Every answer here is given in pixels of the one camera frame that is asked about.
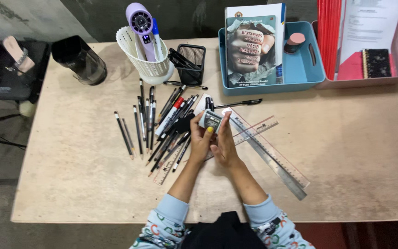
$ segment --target sleeve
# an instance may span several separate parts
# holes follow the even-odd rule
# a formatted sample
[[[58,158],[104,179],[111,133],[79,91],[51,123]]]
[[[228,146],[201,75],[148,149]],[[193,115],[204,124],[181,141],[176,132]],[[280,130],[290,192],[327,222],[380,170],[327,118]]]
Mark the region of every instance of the sleeve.
[[[274,205],[271,195],[261,204],[244,206],[251,228],[267,248],[315,248],[302,238],[287,214]]]
[[[130,248],[179,248],[186,235],[184,220],[188,207],[187,203],[165,194],[158,207],[150,212],[146,226]]]

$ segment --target black pen holder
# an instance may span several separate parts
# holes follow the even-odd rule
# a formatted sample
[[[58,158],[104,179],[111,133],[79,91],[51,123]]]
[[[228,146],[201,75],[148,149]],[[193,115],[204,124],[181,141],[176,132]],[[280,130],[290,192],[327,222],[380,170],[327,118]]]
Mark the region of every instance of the black pen holder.
[[[199,69],[191,69],[185,67],[177,67],[180,82],[187,85],[202,85],[204,64],[205,64],[205,47],[190,44],[179,44],[177,52],[185,56],[189,61],[196,64]]]

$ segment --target pink storage box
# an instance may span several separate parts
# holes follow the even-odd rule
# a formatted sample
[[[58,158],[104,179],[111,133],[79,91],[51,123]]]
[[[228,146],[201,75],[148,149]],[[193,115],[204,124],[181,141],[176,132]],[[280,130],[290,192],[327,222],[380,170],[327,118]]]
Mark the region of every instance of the pink storage box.
[[[318,35],[318,22],[312,22],[313,30]],[[381,77],[381,78],[368,78],[368,79],[358,79],[358,80],[341,80],[341,81],[331,81],[327,78],[314,88],[316,89],[334,89],[334,88],[351,88],[351,87],[366,87],[366,86],[381,86],[381,85],[393,85],[398,83],[398,23],[394,34],[393,43],[391,46],[391,53],[393,55],[393,60],[395,68],[397,71],[396,77]]]

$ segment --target white basket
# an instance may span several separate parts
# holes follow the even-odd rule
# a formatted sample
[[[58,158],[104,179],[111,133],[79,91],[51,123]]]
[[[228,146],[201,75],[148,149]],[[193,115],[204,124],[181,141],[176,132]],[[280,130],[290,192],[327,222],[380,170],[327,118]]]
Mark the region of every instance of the white basket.
[[[127,54],[131,63],[135,65],[139,75],[145,82],[152,85],[161,84],[164,81],[168,81],[173,75],[174,65],[168,59],[167,47],[162,40],[162,54],[164,59],[161,62],[148,62],[138,58],[135,46],[135,33],[128,26],[118,30],[116,41],[125,54]]]

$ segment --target table surface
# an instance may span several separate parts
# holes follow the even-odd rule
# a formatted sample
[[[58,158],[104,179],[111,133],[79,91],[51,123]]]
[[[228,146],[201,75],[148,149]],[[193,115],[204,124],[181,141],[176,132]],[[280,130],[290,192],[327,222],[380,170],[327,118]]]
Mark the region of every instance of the table surface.
[[[263,98],[234,109],[251,124],[275,115],[279,125],[262,135],[310,181],[303,201],[247,144],[240,158],[277,206],[295,222],[398,220],[398,85],[227,97],[222,93],[218,39],[167,40],[207,48],[203,86],[215,105]],[[139,74],[116,42],[90,44],[106,62],[98,86],[79,83],[50,59],[16,192],[13,222],[140,223],[156,207],[180,170],[159,186],[151,165],[131,160],[113,112],[128,122],[137,147],[132,105]],[[173,80],[179,80],[175,71]],[[145,84],[148,95],[150,85]],[[172,86],[156,87],[158,112]],[[241,199],[211,159],[196,181],[186,222],[213,222],[237,211]]]

